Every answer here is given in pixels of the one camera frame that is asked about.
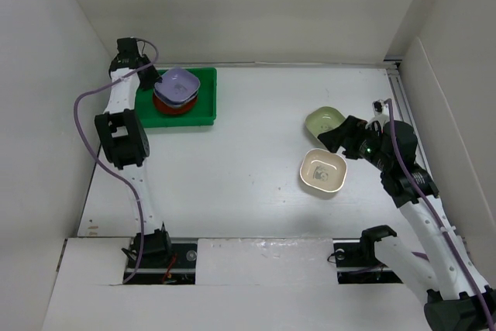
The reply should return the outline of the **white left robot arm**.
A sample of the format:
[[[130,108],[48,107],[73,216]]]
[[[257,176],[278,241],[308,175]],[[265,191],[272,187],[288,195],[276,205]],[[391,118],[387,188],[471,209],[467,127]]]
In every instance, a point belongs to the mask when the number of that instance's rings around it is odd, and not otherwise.
[[[153,202],[147,182],[146,159],[150,145],[136,111],[135,99],[141,88],[160,80],[149,57],[140,51],[140,39],[117,40],[117,54],[108,69],[112,81],[108,104],[95,117],[95,127],[107,161],[117,175],[132,186],[131,198],[139,202],[135,212],[137,233],[123,252],[130,267],[166,267],[173,258],[171,239],[164,218]]]

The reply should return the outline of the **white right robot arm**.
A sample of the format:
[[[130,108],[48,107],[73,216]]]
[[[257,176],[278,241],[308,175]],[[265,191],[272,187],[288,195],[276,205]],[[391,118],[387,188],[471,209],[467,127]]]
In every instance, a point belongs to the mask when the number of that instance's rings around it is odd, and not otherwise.
[[[418,139],[409,124],[378,115],[320,119],[312,134],[327,150],[343,148],[347,159],[364,159],[380,171],[381,184],[415,232],[423,251],[410,251],[387,225],[337,242],[336,265],[364,278],[387,267],[415,293],[432,330],[493,330],[495,290],[475,268],[443,210],[439,190],[416,161]]]

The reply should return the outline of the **red round plate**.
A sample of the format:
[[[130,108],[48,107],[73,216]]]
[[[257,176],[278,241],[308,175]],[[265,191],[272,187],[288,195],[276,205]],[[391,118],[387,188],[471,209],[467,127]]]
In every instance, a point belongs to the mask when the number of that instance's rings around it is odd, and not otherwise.
[[[169,106],[169,105],[165,104],[164,102],[162,102],[156,95],[152,95],[152,102],[153,102],[155,109],[159,113],[167,115],[167,116],[179,116],[179,115],[185,114],[186,112],[189,112],[193,109],[193,107],[196,105],[197,101],[198,101],[198,98],[195,97],[194,99],[185,103],[184,105],[175,108],[175,107]]]

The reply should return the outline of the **purple square panda dish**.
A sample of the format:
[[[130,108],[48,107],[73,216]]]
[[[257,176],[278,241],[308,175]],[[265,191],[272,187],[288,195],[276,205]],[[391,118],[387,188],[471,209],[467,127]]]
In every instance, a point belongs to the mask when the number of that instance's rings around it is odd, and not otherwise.
[[[158,100],[160,100],[165,105],[170,106],[172,108],[180,108],[182,106],[185,106],[189,102],[193,102],[194,100],[196,100],[198,97],[198,94],[194,94],[182,102],[175,102],[175,101],[171,101],[170,99],[166,98],[165,96],[161,95],[160,93],[154,92],[153,94],[157,97]]]
[[[160,93],[171,101],[182,102],[197,94],[200,80],[182,68],[172,68],[161,75],[161,82],[154,85],[154,92]]]

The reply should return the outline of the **green square panda dish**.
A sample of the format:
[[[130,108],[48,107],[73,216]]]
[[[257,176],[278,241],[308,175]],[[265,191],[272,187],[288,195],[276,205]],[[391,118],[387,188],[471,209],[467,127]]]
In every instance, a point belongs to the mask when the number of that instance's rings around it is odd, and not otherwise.
[[[305,128],[319,141],[319,135],[339,127],[346,117],[337,109],[323,106],[307,115]]]

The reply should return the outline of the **cream square panda dish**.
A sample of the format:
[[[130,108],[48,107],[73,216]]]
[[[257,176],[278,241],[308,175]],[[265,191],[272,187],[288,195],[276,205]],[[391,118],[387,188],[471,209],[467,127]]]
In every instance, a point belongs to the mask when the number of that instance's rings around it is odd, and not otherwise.
[[[347,171],[347,163],[340,155],[328,150],[312,149],[303,158],[299,176],[310,188],[337,193],[344,186]]]

